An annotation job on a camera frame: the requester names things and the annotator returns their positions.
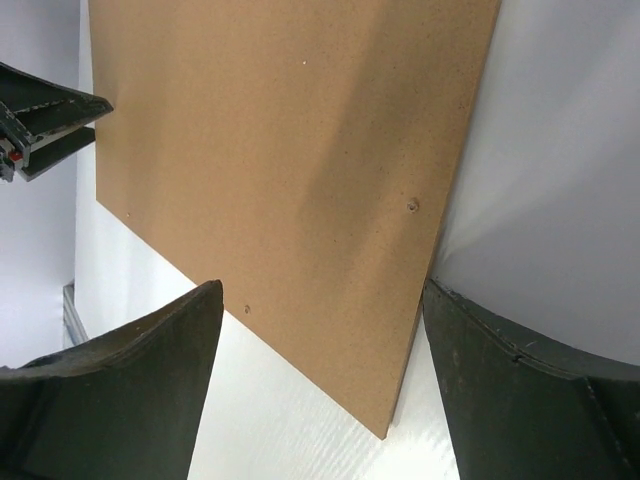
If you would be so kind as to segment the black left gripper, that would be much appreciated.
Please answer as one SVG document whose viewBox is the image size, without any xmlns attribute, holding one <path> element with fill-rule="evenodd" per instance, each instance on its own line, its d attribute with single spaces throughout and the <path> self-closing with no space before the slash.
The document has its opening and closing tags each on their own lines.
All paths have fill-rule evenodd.
<svg viewBox="0 0 640 480">
<path fill-rule="evenodd" d="M 14 175 L 34 180 L 95 142 L 95 130 L 82 127 L 111 113 L 111 103 L 99 96 L 46 81 L 1 64 L 1 179 Z M 31 137 L 82 127 L 38 150 Z"/>
</svg>

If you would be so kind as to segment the brown frame backing board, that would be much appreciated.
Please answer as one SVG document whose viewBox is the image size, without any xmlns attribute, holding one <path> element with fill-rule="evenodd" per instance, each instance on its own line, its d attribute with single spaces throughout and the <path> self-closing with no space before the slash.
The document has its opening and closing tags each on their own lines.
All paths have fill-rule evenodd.
<svg viewBox="0 0 640 480">
<path fill-rule="evenodd" d="M 96 196 L 379 438 L 496 1 L 93 1 Z"/>
</svg>

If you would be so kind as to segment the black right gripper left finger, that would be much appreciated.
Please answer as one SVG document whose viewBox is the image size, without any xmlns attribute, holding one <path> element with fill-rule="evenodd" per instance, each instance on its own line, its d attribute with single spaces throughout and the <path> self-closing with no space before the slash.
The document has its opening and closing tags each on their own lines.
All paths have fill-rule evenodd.
<svg viewBox="0 0 640 480">
<path fill-rule="evenodd" d="M 5 479 L 184 479 L 223 317 L 208 281 L 77 346 L 1 370 Z"/>
</svg>

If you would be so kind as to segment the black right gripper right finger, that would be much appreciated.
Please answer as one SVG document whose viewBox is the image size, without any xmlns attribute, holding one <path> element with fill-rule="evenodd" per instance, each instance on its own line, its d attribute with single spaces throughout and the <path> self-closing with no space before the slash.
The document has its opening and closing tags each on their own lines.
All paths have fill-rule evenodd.
<svg viewBox="0 0 640 480">
<path fill-rule="evenodd" d="M 463 479 L 636 479 L 639 368 L 429 280 L 425 330 Z"/>
</svg>

